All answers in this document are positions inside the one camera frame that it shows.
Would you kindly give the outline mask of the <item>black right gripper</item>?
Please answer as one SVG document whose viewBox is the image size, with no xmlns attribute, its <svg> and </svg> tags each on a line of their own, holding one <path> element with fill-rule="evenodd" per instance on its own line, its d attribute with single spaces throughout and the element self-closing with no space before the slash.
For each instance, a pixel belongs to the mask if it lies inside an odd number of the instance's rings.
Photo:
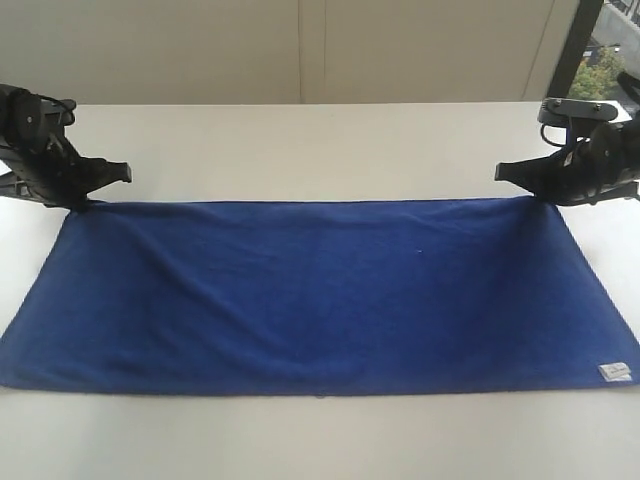
<svg viewBox="0 0 640 480">
<path fill-rule="evenodd" d="M 598 125 L 587 139 L 561 150 L 555 161 L 540 157 L 500 162 L 494 180 L 530 193 L 554 193 L 556 205 L 595 205 L 639 198 L 639 121 Z"/>
</svg>

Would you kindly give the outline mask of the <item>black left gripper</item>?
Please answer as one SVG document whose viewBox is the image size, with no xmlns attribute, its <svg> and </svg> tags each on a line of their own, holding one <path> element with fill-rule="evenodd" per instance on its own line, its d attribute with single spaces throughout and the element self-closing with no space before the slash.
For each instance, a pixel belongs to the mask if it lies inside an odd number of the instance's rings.
<svg viewBox="0 0 640 480">
<path fill-rule="evenodd" d="M 1 175 L 1 195 L 46 208 L 87 211 L 92 201 L 75 195 L 66 178 L 75 162 L 75 149 L 65 137 L 68 126 L 43 113 L 40 95 L 1 86 L 1 161 L 9 168 Z M 126 162 L 81 158 L 71 167 L 71 182 L 91 193 L 117 182 L 131 183 L 132 171 Z"/>
</svg>

